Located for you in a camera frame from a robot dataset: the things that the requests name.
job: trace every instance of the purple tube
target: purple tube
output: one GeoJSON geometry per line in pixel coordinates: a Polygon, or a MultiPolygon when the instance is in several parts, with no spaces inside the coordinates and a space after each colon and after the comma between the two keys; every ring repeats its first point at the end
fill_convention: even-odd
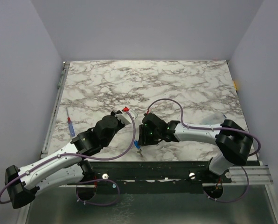
{"type": "Polygon", "coordinates": [[[210,200],[213,200],[213,201],[216,201],[216,202],[220,202],[220,203],[232,203],[232,202],[237,202],[238,200],[242,199],[243,197],[245,197],[250,189],[250,181],[249,181],[249,177],[248,177],[248,174],[247,174],[247,171],[244,169],[244,167],[241,167],[243,169],[243,171],[245,172],[246,174],[246,178],[247,178],[247,188],[245,190],[245,192],[239,196],[238,198],[236,199],[232,199],[232,200],[229,200],[229,201],[224,201],[224,200],[218,200],[218,199],[215,199],[215,198],[212,198],[210,197],[205,191],[204,193],[207,195],[208,199],[210,200]]]}
{"type": "MultiPolygon", "coordinates": [[[[209,127],[195,127],[195,126],[193,127],[193,126],[186,125],[186,124],[184,123],[184,121],[183,121],[184,110],[183,110],[181,104],[180,104],[179,102],[177,102],[176,100],[174,100],[174,99],[169,99],[169,98],[157,99],[157,100],[153,101],[153,102],[149,105],[149,107],[148,107],[148,109],[147,109],[147,112],[149,112],[149,109],[151,108],[152,105],[154,105],[155,103],[157,103],[157,102],[159,102],[159,101],[162,101],[162,100],[169,100],[169,101],[172,101],[172,102],[176,103],[176,104],[180,107],[180,109],[181,109],[181,124],[182,124],[184,127],[192,128],[192,129],[196,129],[196,130],[212,130],[212,129],[209,128],[209,127]]],[[[257,141],[257,143],[258,143],[258,148],[257,148],[257,150],[256,150],[255,152],[250,153],[249,156],[255,155],[255,154],[258,153],[258,152],[260,151],[260,149],[261,149],[261,142],[259,141],[258,137],[256,137],[255,135],[253,135],[253,134],[251,134],[251,133],[249,133],[249,132],[242,131],[242,130],[238,130],[238,129],[235,129],[235,128],[229,128],[229,127],[215,127],[215,128],[213,128],[213,129],[214,129],[214,130],[228,130],[228,131],[239,132],[239,133],[243,133],[243,134],[245,134],[245,135],[248,135],[248,136],[254,138],[254,139],[257,141]]]]}
{"type": "MultiPolygon", "coordinates": [[[[131,116],[131,114],[126,111],[126,113],[129,115],[129,117],[131,118],[131,121],[132,121],[132,124],[133,124],[133,137],[132,137],[132,140],[131,140],[131,143],[129,145],[129,147],[120,155],[117,155],[117,156],[114,156],[114,157],[111,157],[111,158],[97,158],[97,157],[92,157],[92,156],[86,156],[86,155],[81,155],[81,154],[76,154],[76,153],[63,153],[63,154],[60,154],[60,157],[62,156],[67,156],[67,155],[70,155],[70,156],[78,156],[78,157],[82,157],[82,158],[85,158],[85,159],[92,159],[92,160],[102,160],[102,161],[108,161],[108,160],[114,160],[114,159],[117,159],[117,158],[120,158],[122,157],[123,155],[125,155],[133,146],[133,143],[134,143],[134,140],[135,140],[135,136],[136,136],[136,125],[135,125],[135,121],[133,119],[133,117],[131,116]]],[[[31,168],[29,170],[29,172],[33,172],[35,171],[36,169],[38,169],[39,167],[45,165],[46,163],[52,161],[52,160],[55,160],[55,159],[58,159],[59,157],[58,156],[54,156],[40,164],[38,164],[37,166],[31,168]]],[[[10,203],[11,201],[8,200],[8,201],[1,201],[1,196],[3,194],[3,192],[9,187],[11,186],[14,182],[16,182],[17,180],[21,179],[22,177],[26,176],[27,174],[24,173],[24,174],[21,174],[20,176],[14,178],[12,181],[10,181],[7,185],[5,185],[2,190],[0,191],[0,204],[6,204],[6,203],[10,203]]]]}
{"type": "Polygon", "coordinates": [[[117,195],[118,195],[117,198],[113,202],[109,202],[109,203],[105,203],[105,204],[99,204],[99,203],[94,203],[94,202],[81,200],[80,197],[79,197],[78,191],[76,191],[76,196],[78,198],[78,201],[81,201],[81,202],[86,203],[86,204],[95,205],[95,206],[101,206],[101,207],[110,206],[110,205],[114,205],[114,204],[118,203],[119,198],[120,198],[120,189],[119,189],[118,185],[112,180],[97,179],[97,180],[92,180],[92,181],[79,182],[77,184],[94,183],[94,182],[97,182],[97,181],[106,181],[106,182],[110,182],[110,183],[115,184],[115,186],[117,188],[117,195]]]}

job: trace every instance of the white marble table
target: white marble table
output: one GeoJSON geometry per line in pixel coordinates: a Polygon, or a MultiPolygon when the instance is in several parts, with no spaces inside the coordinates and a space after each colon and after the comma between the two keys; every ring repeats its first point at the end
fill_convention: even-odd
{"type": "MultiPolygon", "coordinates": [[[[70,140],[65,108],[68,107],[76,135],[93,127],[103,116],[125,106],[134,109],[136,139],[147,107],[159,98],[172,98],[184,108],[184,121],[200,124],[214,113],[224,114],[243,129],[247,125],[225,61],[82,61],[71,62],[49,154],[70,140]]],[[[178,106],[163,101],[152,112],[164,119],[180,119],[178,106]]],[[[95,155],[109,158],[125,151],[132,127],[120,130],[109,147],[95,155]]],[[[166,143],[133,147],[115,161],[203,161],[217,155],[218,147],[199,142],[166,143]]]]}

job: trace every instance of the metal frame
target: metal frame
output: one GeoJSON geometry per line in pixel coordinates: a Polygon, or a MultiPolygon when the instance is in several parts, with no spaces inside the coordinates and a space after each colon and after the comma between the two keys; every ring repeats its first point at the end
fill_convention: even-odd
{"type": "MultiPolygon", "coordinates": [[[[50,142],[51,142],[51,138],[52,138],[55,122],[56,122],[56,116],[58,114],[59,105],[61,102],[61,98],[64,90],[64,84],[67,78],[69,67],[70,67],[70,62],[65,62],[62,75],[60,77],[60,81],[58,84],[58,93],[57,93],[53,113],[50,119],[49,129],[44,141],[41,159],[46,157],[48,154],[47,149],[50,146],[50,142]]],[[[264,167],[249,166],[244,168],[247,171],[251,185],[265,185],[267,195],[271,203],[271,209],[274,213],[276,222],[278,223],[278,200],[274,190],[273,180],[269,168],[267,166],[264,167]]],[[[232,179],[232,183],[224,183],[223,185],[245,185],[247,183],[245,178],[245,173],[240,167],[231,167],[229,169],[229,174],[227,175],[232,179]]],[[[212,186],[212,184],[207,183],[207,184],[203,184],[203,186],[212,186]]],[[[61,187],[76,187],[76,185],[63,185],[61,187]]],[[[84,187],[94,187],[94,185],[84,185],[84,187]]],[[[29,209],[30,209],[30,204],[20,209],[16,224],[26,223],[28,219],[29,209]]]]}
{"type": "Polygon", "coordinates": [[[70,67],[70,62],[65,62],[63,70],[61,72],[60,80],[58,83],[58,92],[57,92],[57,96],[56,96],[56,101],[54,104],[52,116],[51,116],[50,123],[49,123],[49,129],[48,129],[47,135],[45,137],[44,145],[42,148],[41,159],[48,155],[48,148],[51,143],[52,134],[53,134],[53,130],[54,130],[54,126],[56,123],[56,118],[57,118],[57,114],[58,114],[58,110],[59,110],[59,105],[61,102],[61,97],[63,96],[64,84],[65,84],[66,77],[69,72],[69,67],[70,67]]]}

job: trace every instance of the screw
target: screw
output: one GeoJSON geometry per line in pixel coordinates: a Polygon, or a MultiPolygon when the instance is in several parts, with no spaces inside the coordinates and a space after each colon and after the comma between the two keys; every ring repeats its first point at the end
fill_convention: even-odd
{"type": "Polygon", "coordinates": [[[230,178],[231,178],[231,173],[230,173],[230,172],[225,173],[225,177],[226,177],[227,179],[230,179],[230,178]]]}
{"type": "Polygon", "coordinates": [[[104,180],[108,180],[108,179],[109,179],[109,175],[108,175],[108,174],[103,174],[103,175],[102,175],[102,178],[103,178],[104,180]]]}
{"type": "Polygon", "coordinates": [[[195,173],[190,173],[189,177],[190,177],[191,180],[194,180],[196,178],[195,173]]]}

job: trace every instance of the tabletop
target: tabletop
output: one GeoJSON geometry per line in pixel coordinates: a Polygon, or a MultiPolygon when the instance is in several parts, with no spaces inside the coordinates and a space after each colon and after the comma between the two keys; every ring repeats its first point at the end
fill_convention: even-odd
{"type": "MultiPolygon", "coordinates": [[[[138,113],[139,125],[147,107],[159,98],[171,98],[184,108],[184,122],[202,124],[224,115],[247,130],[238,96],[226,61],[80,61],[71,62],[56,118],[49,154],[70,141],[68,108],[76,135],[94,127],[103,116],[125,106],[138,113]]],[[[180,120],[178,105],[158,102],[151,108],[166,122],[180,120]]],[[[125,151],[132,140],[132,125],[120,130],[99,157],[125,151]]],[[[133,147],[115,161],[207,161],[219,152],[217,146],[199,142],[161,142],[133,147]]],[[[249,160],[257,160],[254,155],[249,160]]]]}

